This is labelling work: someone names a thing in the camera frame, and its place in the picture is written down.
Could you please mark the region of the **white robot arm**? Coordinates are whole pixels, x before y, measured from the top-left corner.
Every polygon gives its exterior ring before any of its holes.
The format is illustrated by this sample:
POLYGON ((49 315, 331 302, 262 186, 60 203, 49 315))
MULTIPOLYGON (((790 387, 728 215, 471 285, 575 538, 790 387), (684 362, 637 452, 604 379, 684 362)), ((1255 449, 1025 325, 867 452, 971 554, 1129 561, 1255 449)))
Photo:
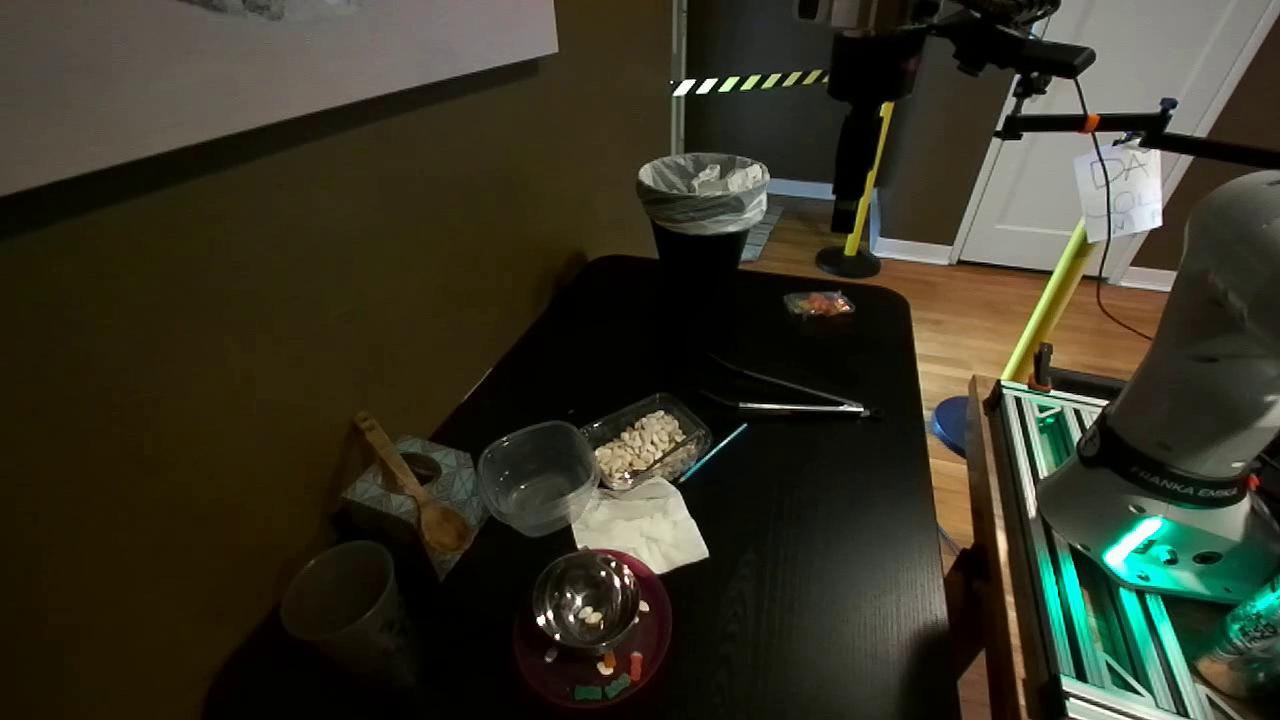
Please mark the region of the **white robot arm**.
POLYGON ((1037 506, 1129 588, 1242 605, 1280 563, 1253 488, 1280 435, 1280 172, 1213 186, 1156 339, 1037 506))

